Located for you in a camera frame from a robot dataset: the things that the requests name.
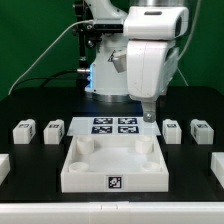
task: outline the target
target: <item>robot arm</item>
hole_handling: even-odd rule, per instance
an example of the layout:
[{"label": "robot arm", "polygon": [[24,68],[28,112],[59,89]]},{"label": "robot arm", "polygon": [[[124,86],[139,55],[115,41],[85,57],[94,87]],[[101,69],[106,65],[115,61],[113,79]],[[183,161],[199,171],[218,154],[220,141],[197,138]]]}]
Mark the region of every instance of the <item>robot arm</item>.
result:
[{"label": "robot arm", "polygon": [[94,32],[102,35],[86,92],[103,99],[129,94],[142,102],[144,121],[154,122],[156,100],[177,69],[175,38],[187,30],[188,9],[157,7],[156,0],[136,1],[139,6],[131,7],[127,15],[110,0],[85,2],[94,17]]},{"label": "robot arm", "polygon": [[156,100],[176,72],[175,38],[186,32],[188,17],[185,7],[131,7],[125,20],[128,91],[142,102],[146,122],[156,120]]}]

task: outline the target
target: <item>black table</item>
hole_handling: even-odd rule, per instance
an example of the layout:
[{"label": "black table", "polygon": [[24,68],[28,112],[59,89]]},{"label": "black table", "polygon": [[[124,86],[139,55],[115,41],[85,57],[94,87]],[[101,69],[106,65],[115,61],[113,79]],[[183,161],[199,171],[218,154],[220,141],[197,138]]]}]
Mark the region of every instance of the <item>black table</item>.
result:
[{"label": "black table", "polygon": [[[224,96],[206,87],[170,87],[158,100],[157,120],[177,120],[181,145],[158,137],[169,170],[168,193],[61,193],[60,173],[71,137],[58,146],[44,145],[43,130],[51,120],[72,117],[142,116],[138,102],[103,103],[86,99],[74,88],[26,88],[0,102],[0,153],[9,153],[11,171],[0,186],[0,203],[31,202],[218,202],[224,190],[210,170],[212,152],[224,151]],[[29,145],[14,145],[12,130],[20,120],[34,119],[37,134]],[[197,145],[190,135],[193,119],[215,130],[213,145]]]}]

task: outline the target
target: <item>white block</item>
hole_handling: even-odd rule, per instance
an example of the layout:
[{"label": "white block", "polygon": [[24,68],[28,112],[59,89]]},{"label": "white block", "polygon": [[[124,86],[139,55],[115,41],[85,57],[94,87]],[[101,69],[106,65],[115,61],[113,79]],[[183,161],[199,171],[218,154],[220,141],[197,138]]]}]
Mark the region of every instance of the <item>white block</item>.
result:
[{"label": "white block", "polygon": [[44,129],[44,144],[57,145],[65,134],[64,121],[50,121]]},{"label": "white block", "polygon": [[206,121],[194,119],[191,121],[191,135],[198,144],[213,144],[214,130]]},{"label": "white block", "polygon": [[224,153],[212,153],[211,170],[224,188]]},{"label": "white block", "polygon": [[36,123],[34,120],[20,121],[13,130],[14,144],[29,144],[35,134]]},{"label": "white block", "polygon": [[166,144],[181,144],[182,130],[177,121],[163,121],[163,137]]},{"label": "white block", "polygon": [[0,154],[0,185],[10,171],[9,155]]}]

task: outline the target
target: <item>green wall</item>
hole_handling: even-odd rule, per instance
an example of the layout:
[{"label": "green wall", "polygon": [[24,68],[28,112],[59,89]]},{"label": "green wall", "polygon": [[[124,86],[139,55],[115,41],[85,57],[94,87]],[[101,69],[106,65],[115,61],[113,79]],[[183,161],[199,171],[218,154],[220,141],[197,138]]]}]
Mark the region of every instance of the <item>green wall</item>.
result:
[{"label": "green wall", "polygon": [[[128,0],[112,2],[128,8]],[[0,99],[56,37],[75,21],[72,4],[73,0],[0,0]],[[193,13],[195,5],[196,1],[190,0]],[[211,86],[224,94],[223,38],[224,1],[202,0],[192,44],[179,64],[190,85]],[[27,78],[48,77],[61,70],[76,68],[77,61],[77,39],[68,32]],[[63,85],[75,84],[63,81]],[[171,85],[184,83],[177,74]]]}]

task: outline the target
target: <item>robot end effector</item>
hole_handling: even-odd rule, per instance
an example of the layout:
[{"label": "robot end effector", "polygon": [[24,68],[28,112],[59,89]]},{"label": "robot end effector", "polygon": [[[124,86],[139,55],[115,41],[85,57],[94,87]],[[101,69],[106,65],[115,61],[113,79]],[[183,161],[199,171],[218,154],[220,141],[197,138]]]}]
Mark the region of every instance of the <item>robot end effector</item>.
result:
[{"label": "robot end effector", "polygon": [[124,23],[127,50],[114,54],[117,71],[127,70],[131,99],[142,102],[146,122],[156,120],[156,100],[177,69],[175,38],[188,28],[185,7],[131,7]]}]

